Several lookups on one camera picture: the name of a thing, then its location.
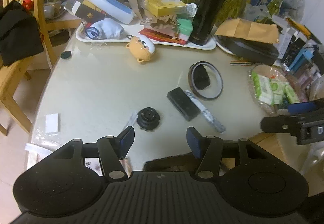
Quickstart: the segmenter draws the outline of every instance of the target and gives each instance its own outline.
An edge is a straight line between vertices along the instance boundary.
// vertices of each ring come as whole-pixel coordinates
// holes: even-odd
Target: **black thermos bottle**
[[[193,31],[189,41],[196,45],[205,45],[215,25],[216,15],[225,0],[201,0],[192,21]]]

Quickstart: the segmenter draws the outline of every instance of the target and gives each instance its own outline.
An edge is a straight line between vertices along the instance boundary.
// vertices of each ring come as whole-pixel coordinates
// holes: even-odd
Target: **white table top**
[[[135,141],[128,157],[133,170],[148,160],[190,152],[186,129],[194,126],[203,136],[226,140],[248,138],[261,132],[266,115],[253,101],[247,87],[251,66],[230,66],[233,57],[216,48],[211,51],[156,46],[154,60],[137,63],[125,44],[93,45],[69,41],[69,59],[59,59],[52,72],[32,131],[32,143],[48,147],[74,138],[84,143],[117,136],[134,111],[153,107],[160,114],[158,128],[146,132],[135,128]],[[224,88],[219,98],[201,102],[226,127],[219,134],[202,114],[187,122],[166,95],[179,85],[189,89],[188,70],[198,61],[212,63],[221,73]],[[59,132],[45,133],[45,115],[59,113]]]

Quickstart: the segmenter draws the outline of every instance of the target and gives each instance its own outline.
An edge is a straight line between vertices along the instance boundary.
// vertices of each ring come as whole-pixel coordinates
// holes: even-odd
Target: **black lid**
[[[71,55],[72,55],[72,52],[69,51],[69,50],[66,50],[66,51],[63,51],[63,52],[61,53],[61,58],[63,58],[63,59],[68,59],[69,57],[71,57]]]
[[[138,113],[137,123],[144,130],[155,129],[158,126],[159,121],[160,116],[158,112],[151,107],[146,107]]]

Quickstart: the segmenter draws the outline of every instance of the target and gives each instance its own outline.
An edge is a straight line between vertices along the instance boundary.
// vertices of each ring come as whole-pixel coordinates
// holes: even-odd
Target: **metal screw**
[[[119,178],[122,178],[124,177],[124,172],[122,171],[112,171],[109,173],[109,177],[110,178],[113,178],[113,179],[119,179]]]
[[[208,178],[213,177],[214,174],[213,174],[212,172],[210,172],[210,171],[200,171],[200,172],[198,173],[198,176],[199,176],[200,178],[208,179]]]

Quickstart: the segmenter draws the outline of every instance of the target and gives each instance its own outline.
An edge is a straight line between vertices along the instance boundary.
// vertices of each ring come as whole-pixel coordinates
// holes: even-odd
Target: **green packaging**
[[[292,103],[299,103],[299,99],[297,94],[295,93],[293,87],[291,87],[289,84],[286,84],[285,86],[285,94],[287,95],[288,101]]]
[[[277,79],[270,79],[270,85],[273,92],[274,104],[281,104],[282,97],[285,93],[286,84]]]
[[[273,105],[273,93],[268,77],[259,75],[256,72],[252,71],[252,79],[254,82],[257,99],[268,105]]]

